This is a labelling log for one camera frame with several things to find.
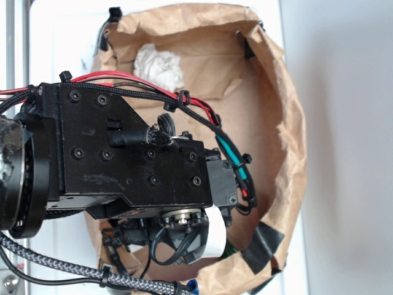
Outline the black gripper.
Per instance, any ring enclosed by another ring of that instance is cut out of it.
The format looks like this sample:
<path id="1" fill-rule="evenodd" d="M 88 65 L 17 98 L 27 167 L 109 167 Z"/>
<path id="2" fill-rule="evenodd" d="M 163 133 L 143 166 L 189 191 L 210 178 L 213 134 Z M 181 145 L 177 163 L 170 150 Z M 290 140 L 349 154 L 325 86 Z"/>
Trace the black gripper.
<path id="1" fill-rule="evenodd" d="M 201 258 L 218 258 L 227 242 L 232 209 L 238 203 L 235 173 L 217 148 L 206 151 L 212 206 L 180 209 L 157 218 L 122 221 L 106 229 L 106 251 L 120 262 L 121 246 L 147 246 L 149 259 L 158 265 L 193 264 Z"/>

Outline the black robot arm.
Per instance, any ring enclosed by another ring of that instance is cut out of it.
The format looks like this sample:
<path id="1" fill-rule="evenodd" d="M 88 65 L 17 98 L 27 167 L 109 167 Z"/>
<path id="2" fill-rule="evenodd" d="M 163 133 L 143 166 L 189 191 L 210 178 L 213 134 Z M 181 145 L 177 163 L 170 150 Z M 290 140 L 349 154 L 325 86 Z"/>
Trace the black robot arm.
<path id="1" fill-rule="evenodd" d="M 167 114 L 151 126 L 119 95 L 42 84 L 1 117 L 1 229 L 35 236 L 45 219 L 85 211 L 128 219 L 124 245 L 165 243 L 168 264 L 221 256 L 237 204 L 220 152 L 177 136 Z"/>

